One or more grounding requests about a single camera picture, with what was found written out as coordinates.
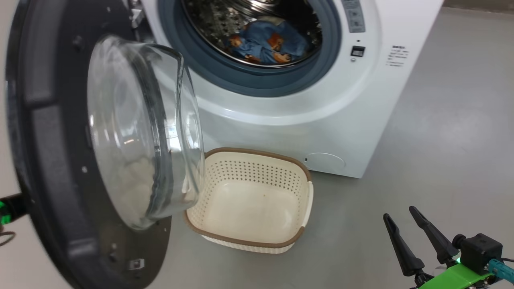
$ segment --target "brown basket rim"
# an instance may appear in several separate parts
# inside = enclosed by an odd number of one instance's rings
[[[274,154],[274,153],[269,153],[269,152],[250,150],[250,149],[218,148],[218,149],[214,149],[214,150],[211,150],[211,151],[205,153],[205,158],[208,158],[209,156],[211,156],[213,154],[216,154],[216,153],[220,153],[220,152],[255,154],[255,155],[262,155],[262,156],[267,156],[267,157],[272,157],[272,158],[277,158],[277,159],[285,160],[285,161],[291,162],[291,163],[299,166],[305,172],[305,176],[307,177],[307,181],[308,182],[311,181],[310,172],[306,168],[306,166],[303,165],[298,160],[296,160],[294,158],[291,158],[291,157],[287,157],[287,156],[279,155],[279,154]],[[225,241],[225,242],[229,242],[229,243],[234,243],[234,244],[253,246],[253,247],[273,248],[273,249],[283,248],[283,247],[287,247],[287,246],[293,244],[294,242],[296,242],[300,238],[300,236],[302,235],[303,231],[305,230],[304,226],[300,227],[298,232],[291,239],[289,239],[289,240],[287,240],[285,242],[282,242],[282,243],[263,243],[263,242],[252,242],[252,241],[245,241],[245,240],[240,240],[240,239],[234,239],[234,238],[230,238],[230,237],[226,237],[226,236],[221,236],[221,235],[218,235],[218,234],[214,234],[214,233],[207,232],[207,231],[204,231],[202,229],[199,229],[196,226],[194,226],[193,223],[191,223],[191,221],[189,220],[187,210],[184,211],[184,221],[185,221],[185,223],[187,224],[187,226],[191,230],[193,230],[194,232],[196,232],[196,233],[198,233],[200,235],[208,236],[208,237],[211,237],[211,238],[214,238],[214,239],[218,239],[218,240],[221,240],[221,241]]]

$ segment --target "laundry basket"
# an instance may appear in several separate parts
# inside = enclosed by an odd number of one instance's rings
[[[307,168],[286,156],[220,148],[206,153],[206,184],[188,226],[214,243],[279,254],[301,236],[313,204]]]

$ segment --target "gray label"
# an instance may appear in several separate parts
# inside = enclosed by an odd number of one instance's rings
[[[360,0],[342,0],[350,33],[366,32]]]

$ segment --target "washing machine door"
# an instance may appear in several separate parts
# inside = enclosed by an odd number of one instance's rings
[[[20,187],[58,270],[75,288],[148,286],[204,178],[180,53],[135,42],[121,0],[21,0],[6,82]]]

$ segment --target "laundry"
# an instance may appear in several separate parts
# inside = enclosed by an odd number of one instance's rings
[[[248,62],[287,63],[306,55],[309,42],[290,23],[263,17],[245,25],[226,41],[228,52]]]

